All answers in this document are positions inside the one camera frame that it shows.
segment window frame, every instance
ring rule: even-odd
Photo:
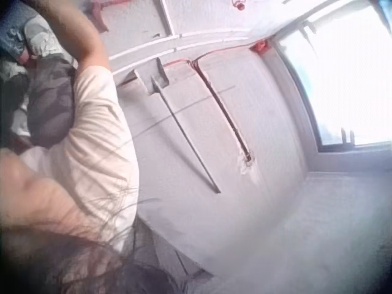
[[[379,149],[390,148],[391,147],[390,141],[373,143],[373,144],[366,144],[366,145],[355,145],[351,142],[324,145],[322,143],[322,138],[320,135],[319,126],[317,124],[317,120],[316,120],[316,117],[315,117],[315,114],[313,111],[313,107],[311,105],[309,96],[305,91],[303,82],[301,81],[297,71],[292,66],[292,63],[290,62],[288,57],[286,57],[286,55],[282,49],[282,46],[279,43],[282,39],[284,39],[288,35],[294,33],[295,31],[299,31],[303,35],[305,40],[308,42],[308,44],[311,46],[311,48],[314,50],[314,47],[310,42],[309,36],[307,35],[307,33],[304,29],[306,26],[309,27],[312,31],[315,29],[313,27],[312,23],[310,23],[308,21],[308,18],[311,17],[313,14],[321,11],[325,7],[328,7],[328,6],[335,4],[337,2],[339,2],[339,0],[328,1],[328,3],[320,5],[319,7],[316,7],[316,9],[314,9],[314,10],[310,11],[309,13],[300,17],[299,21],[296,20],[291,25],[288,25],[289,29],[284,28],[282,31],[279,31],[273,38],[274,48],[277,51],[277,53],[278,53],[279,57],[281,58],[281,60],[283,61],[283,63],[285,64],[291,78],[293,79],[294,83],[296,84],[296,87],[298,88],[298,92],[301,96],[301,99],[303,101],[303,104],[305,106],[307,115],[308,115],[310,123],[311,123],[311,127],[312,127],[312,131],[313,131],[313,134],[315,137],[315,142],[317,145],[318,152],[320,152],[320,153],[344,153],[344,152],[348,152],[348,151],[362,152],[362,151],[376,151]],[[347,8],[351,5],[353,5],[354,2],[364,2],[364,3],[367,2],[369,4],[369,6],[373,7],[375,12],[379,15],[381,22],[386,26],[386,28],[390,32],[388,23],[386,24],[380,16],[380,11],[379,11],[380,7],[377,4],[375,4],[373,1],[370,1],[370,0],[352,0],[349,3],[346,3],[343,6],[338,7],[337,9],[331,11],[330,13],[322,16],[321,20],[329,18],[332,14],[340,13],[341,11],[347,10]]]

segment white ceiling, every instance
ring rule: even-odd
[[[324,0],[291,0],[287,4],[247,0],[240,11],[232,0],[133,0],[104,8],[109,31],[102,38],[115,75],[123,78],[145,59],[165,55],[175,59],[188,47],[192,48],[187,50],[189,54],[195,48],[204,53],[203,43],[227,47],[268,37],[321,2]]]

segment white t-shirt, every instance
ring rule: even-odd
[[[68,136],[50,149],[29,149],[21,159],[60,183],[82,211],[113,232],[107,238],[116,240],[108,241],[120,249],[135,219],[139,170],[112,73],[88,67],[77,77],[74,94]]]

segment red wire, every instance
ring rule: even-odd
[[[263,41],[263,40],[264,40],[264,39],[258,40],[258,41],[252,42],[252,43],[244,44],[244,45],[231,46],[231,47],[226,47],[226,48],[221,48],[221,49],[216,49],[216,50],[213,50],[213,51],[209,51],[209,52],[207,52],[207,53],[205,53],[205,54],[203,54],[203,55],[200,55],[199,57],[197,57],[197,58],[196,58],[195,60],[193,60],[193,61],[190,60],[190,59],[187,59],[187,58],[176,59],[176,60],[170,61],[170,62],[168,62],[168,63],[165,63],[165,64],[164,64],[164,67],[172,66],[172,65],[174,65],[174,64],[181,63],[181,62],[186,62],[186,63],[188,63],[188,64],[194,69],[194,64],[197,64],[198,61],[199,61],[201,58],[203,58],[203,57],[205,57],[205,56],[207,56],[207,55],[210,55],[210,54],[213,54],[213,53],[216,53],[216,52],[222,52],[222,51],[227,51],[227,50],[231,50],[231,49],[241,48],[241,47],[249,47],[249,46],[254,45],[254,44],[256,44],[257,42],[260,42],[260,41]],[[130,79],[128,79],[128,80],[125,80],[125,81],[121,82],[121,83],[118,85],[118,87],[122,87],[122,86],[124,86],[124,85],[126,85],[126,84],[128,84],[128,83],[130,83],[130,82],[132,82],[132,81],[134,81],[134,80],[136,80],[136,79],[137,79],[136,77],[133,77],[133,78],[130,78]]]

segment bright window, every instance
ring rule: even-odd
[[[372,5],[321,11],[279,45],[311,106],[321,149],[391,140],[392,39]]]

